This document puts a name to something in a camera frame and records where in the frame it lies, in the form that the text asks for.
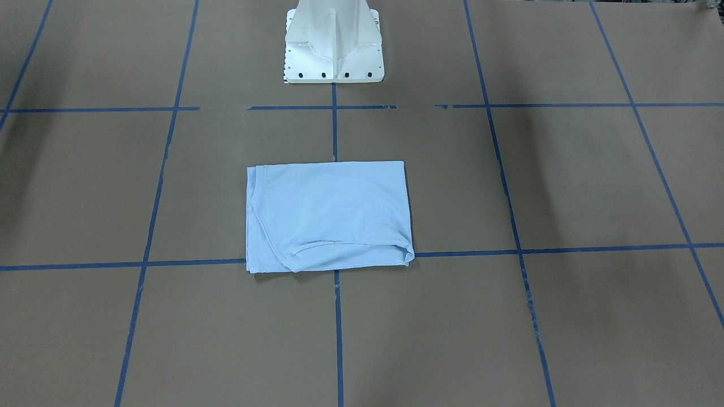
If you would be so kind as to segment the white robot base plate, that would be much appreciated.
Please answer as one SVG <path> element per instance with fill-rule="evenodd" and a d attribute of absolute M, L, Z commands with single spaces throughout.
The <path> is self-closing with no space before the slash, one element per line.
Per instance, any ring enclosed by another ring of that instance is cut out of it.
<path fill-rule="evenodd" d="M 285 83 L 383 81 L 380 14 L 369 2 L 300 1 L 285 23 Z"/>

